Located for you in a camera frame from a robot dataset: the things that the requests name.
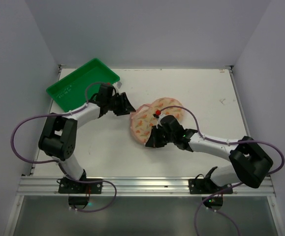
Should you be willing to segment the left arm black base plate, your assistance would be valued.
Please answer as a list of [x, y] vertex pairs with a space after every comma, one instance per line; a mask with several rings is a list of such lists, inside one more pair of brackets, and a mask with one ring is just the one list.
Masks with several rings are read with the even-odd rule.
[[69, 194], [68, 204], [70, 207], [84, 209], [89, 201], [91, 194], [101, 194], [102, 182], [97, 183], [79, 183], [66, 177], [57, 179], [59, 184], [58, 193]]

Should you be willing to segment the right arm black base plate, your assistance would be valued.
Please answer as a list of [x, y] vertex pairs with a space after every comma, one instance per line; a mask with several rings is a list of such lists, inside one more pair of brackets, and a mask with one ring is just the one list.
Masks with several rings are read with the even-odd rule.
[[219, 210], [223, 206], [223, 195], [232, 194], [233, 190], [228, 189], [230, 185], [217, 186], [211, 180], [204, 177], [203, 174], [197, 175], [195, 178], [188, 180], [190, 194], [211, 195], [218, 191], [225, 190], [222, 193], [214, 195], [212, 198], [206, 200], [203, 204], [209, 209]]

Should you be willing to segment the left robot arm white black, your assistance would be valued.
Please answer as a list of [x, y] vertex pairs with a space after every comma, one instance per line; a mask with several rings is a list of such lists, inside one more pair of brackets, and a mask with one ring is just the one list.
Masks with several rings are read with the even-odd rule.
[[86, 101], [82, 106], [65, 114], [52, 113], [47, 116], [38, 142], [39, 149], [52, 157], [65, 176], [74, 181], [83, 180], [85, 175], [85, 170], [74, 156], [77, 130], [109, 111], [116, 116], [136, 112], [126, 93], [118, 92], [114, 85], [99, 82], [94, 85], [99, 85], [98, 92], [88, 97], [87, 88]]

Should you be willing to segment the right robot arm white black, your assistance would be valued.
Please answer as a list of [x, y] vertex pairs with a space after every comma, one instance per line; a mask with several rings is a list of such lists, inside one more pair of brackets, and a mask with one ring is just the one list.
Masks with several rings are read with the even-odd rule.
[[163, 116], [152, 126], [145, 146], [162, 148], [173, 143], [178, 149], [210, 154], [229, 161], [225, 167], [212, 167], [203, 179], [193, 185], [202, 193], [214, 193], [230, 184], [243, 183], [251, 188], [259, 188], [273, 165], [272, 159], [251, 137], [226, 141], [200, 135], [195, 129], [183, 128], [172, 116]]

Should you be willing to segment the carrot print laundry bag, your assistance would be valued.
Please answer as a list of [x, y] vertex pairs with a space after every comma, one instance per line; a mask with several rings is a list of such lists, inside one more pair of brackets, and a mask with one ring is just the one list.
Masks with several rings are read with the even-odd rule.
[[132, 137], [140, 144], [146, 144], [150, 137], [152, 126], [157, 124], [157, 119], [153, 114], [168, 106], [183, 105], [174, 98], [162, 97], [151, 104], [141, 105], [135, 113], [130, 114], [130, 131]]

